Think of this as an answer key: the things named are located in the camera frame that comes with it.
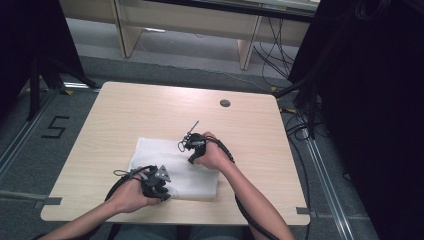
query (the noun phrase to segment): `white towel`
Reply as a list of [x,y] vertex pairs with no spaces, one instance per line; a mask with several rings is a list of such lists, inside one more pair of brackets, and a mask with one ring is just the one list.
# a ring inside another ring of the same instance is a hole
[[129,169],[165,165],[171,182],[167,182],[171,198],[212,200],[216,197],[218,171],[190,164],[187,160],[194,151],[181,152],[178,141],[139,138]]

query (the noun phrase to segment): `person's right hand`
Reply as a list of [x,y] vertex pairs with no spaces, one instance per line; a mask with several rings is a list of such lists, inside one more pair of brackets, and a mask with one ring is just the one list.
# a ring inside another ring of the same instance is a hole
[[113,195],[107,200],[114,206],[116,213],[131,213],[142,207],[155,206],[160,203],[159,198],[148,198],[143,195],[141,190],[141,176],[134,175],[134,178],[124,182]]
[[[205,132],[202,134],[203,137],[213,137],[216,138],[211,132]],[[227,154],[218,147],[218,144],[212,141],[206,141],[206,153],[205,155],[196,158],[194,160],[195,164],[201,164],[209,169],[214,169],[221,171],[223,164],[230,162],[227,157]]]

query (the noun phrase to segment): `floor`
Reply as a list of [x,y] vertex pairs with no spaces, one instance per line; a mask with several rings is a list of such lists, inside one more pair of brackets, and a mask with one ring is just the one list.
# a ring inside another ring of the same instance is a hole
[[[120,54],[114,25],[73,19],[68,19],[68,25],[87,76],[98,83],[115,80],[264,94],[290,85],[274,69],[264,65],[255,52],[248,69],[241,70],[237,43],[233,39],[145,31],[131,57],[124,59]],[[261,52],[259,43],[255,45]],[[269,51],[274,56],[279,54],[272,44],[262,44],[262,47],[265,50],[262,54]],[[293,59],[298,50],[288,46],[283,49]],[[75,81],[67,76],[63,78],[65,81]],[[28,239],[63,224],[42,221],[39,218],[40,208],[34,205],[34,198],[10,198],[2,191],[33,194],[35,197],[49,194],[96,96],[95,92],[76,90],[72,95],[57,94],[47,105],[43,117],[19,149],[13,164],[0,178],[1,239]],[[295,96],[296,92],[293,92],[278,99],[279,107],[292,109]],[[1,154],[7,151],[14,136],[26,123],[28,103],[29,93],[23,91],[14,111],[0,123]],[[55,116],[71,116],[72,122],[67,123],[64,136],[56,142],[40,140],[40,136],[48,134],[46,129]],[[282,120],[286,130],[293,127],[296,130],[299,124],[297,116],[291,113],[282,113]],[[291,226],[294,235],[297,239],[378,239],[353,185],[343,175],[343,163],[333,146],[331,133],[326,131],[325,124],[317,125],[315,130],[322,164],[354,238],[343,236],[334,220],[335,215],[316,162],[312,160],[307,143],[301,139],[302,131],[290,132],[289,138],[293,141],[293,158],[305,199],[310,199],[312,220],[309,226]],[[31,170],[29,176],[25,176],[27,174],[22,171],[28,171],[28,167]],[[110,224],[105,224],[94,239],[104,239],[109,229]]]

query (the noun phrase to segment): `table top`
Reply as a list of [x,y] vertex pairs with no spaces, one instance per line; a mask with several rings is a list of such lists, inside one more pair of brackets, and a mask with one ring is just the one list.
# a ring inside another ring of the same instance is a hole
[[[221,100],[230,101],[222,107]],[[269,199],[289,225],[306,225],[309,215],[276,100],[271,95],[107,82],[97,97],[50,197],[46,221],[71,221],[96,207],[127,169],[139,137],[181,140],[213,132],[237,166]],[[246,225],[229,183],[219,174],[213,201],[169,199],[110,222]]]

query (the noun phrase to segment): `handheld controller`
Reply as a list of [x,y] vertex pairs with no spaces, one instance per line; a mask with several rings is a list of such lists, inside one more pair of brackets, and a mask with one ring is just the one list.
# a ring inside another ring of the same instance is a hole
[[178,143],[178,148],[181,152],[184,152],[185,149],[189,151],[191,149],[194,149],[194,153],[189,157],[188,161],[193,164],[196,158],[205,155],[206,141],[211,141],[218,144],[218,146],[225,152],[225,154],[227,154],[230,161],[234,162],[233,156],[231,155],[230,151],[224,146],[224,144],[220,140],[211,136],[204,137],[199,133],[191,133],[191,131],[193,131],[193,129],[198,123],[199,120],[197,120],[194,126],[190,129],[190,131],[187,132],[183,140]]
[[134,178],[135,174],[139,174],[141,176],[141,180],[138,181],[142,183],[141,189],[144,196],[150,198],[159,198],[161,201],[166,201],[169,197],[171,197],[171,195],[168,194],[168,189],[164,187],[166,182],[171,182],[171,178],[169,177],[169,174],[164,165],[162,165],[160,168],[157,166],[149,165],[143,168],[131,169],[130,172],[115,170],[113,173],[116,176],[120,176],[121,179],[119,179],[111,188],[105,200],[109,199],[115,190],[127,180],[138,180],[138,178]]

